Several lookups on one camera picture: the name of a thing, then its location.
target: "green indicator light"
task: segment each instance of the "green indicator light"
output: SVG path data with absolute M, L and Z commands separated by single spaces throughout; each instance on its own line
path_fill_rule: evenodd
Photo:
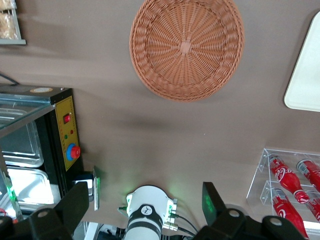
M 13 187 L 7 187 L 6 189 L 7 189 L 9 198 L 10 198 L 12 201 L 15 201 L 15 202 L 18 201 L 17 196 L 16 196 L 16 193 L 15 193 Z
M 210 197 L 207 195 L 207 196 L 205 196 L 205 202 L 206 202 L 206 205 L 208 206 L 208 208 L 209 208 L 209 211 L 211 212 L 211 213 L 213 213 L 214 212 L 214 206 L 213 206 L 213 203 L 212 203 L 212 201 L 211 201 L 211 199 L 210 199 Z

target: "screw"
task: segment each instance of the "screw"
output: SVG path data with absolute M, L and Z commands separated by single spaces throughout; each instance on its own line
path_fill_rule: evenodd
M 47 216 L 47 214 L 48 214 L 49 212 L 48 211 L 41 211 L 41 212 L 39 212 L 38 213 L 38 218 L 42 218 L 42 217 L 44 217 L 44 216 Z
M 278 218 L 272 217 L 272 218 L 270 218 L 270 222 L 273 225 L 282 226 L 282 222 Z
M 240 216 L 240 213 L 238 213 L 236 210 L 230 210 L 229 214 L 234 218 L 238 218 Z

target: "stainless steel tray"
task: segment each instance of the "stainless steel tray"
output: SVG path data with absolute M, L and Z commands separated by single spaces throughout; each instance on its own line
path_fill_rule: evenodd
M 44 163 L 35 122 L 0 138 L 0 146 L 7 165 L 38 168 Z
M 44 171 L 14 166 L 7 169 L 21 208 L 54 203 L 48 175 Z

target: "red button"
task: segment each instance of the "red button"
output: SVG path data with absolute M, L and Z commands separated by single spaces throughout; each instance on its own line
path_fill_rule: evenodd
M 80 150 L 79 146 L 72 147 L 72 149 L 71 149 L 71 157 L 73 159 L 79 158 L 80 157 L 80 153 L 81 153 L 81 150 Z
M 70 122 L 70 120 L 71 120 L 71 117 L 70 117 L 70 115 L 69 115 L 69 114 L 67 114 L 67 115 L 63 116 L 63 122 L 64 122 L 64 124 L 66 124 L 66 123 Z

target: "clear acrylic bottle rack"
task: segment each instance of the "clear acrylic bottle rack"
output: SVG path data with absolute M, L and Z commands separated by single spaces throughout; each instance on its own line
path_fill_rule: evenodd
M 299 177 L 302 189 L 304 191 L 316 189 L 311 185 L 309 180 L 297 170 L 297 164 L 304 159 L 310 159 L 320 166 L 320 154 L 293 152 L 284 150 L 264 149 L 259 164 L 256 168 L 249 192 L 247 202 L 252 210 L 252 217 L 257 221 L 269 215 L 277 215 L 272 206 L 271 188 L 280 188 L 288 196 L 289 201 L 301 215 L 306 231 L 310 240 L 320 239 L 320 223 L 316 220 L 311 211 L 301 203 L 298 203 L 294 196 L 284 189 L 277 181 L 269 168 L 269 155 L 277 154 L 284 163 Z

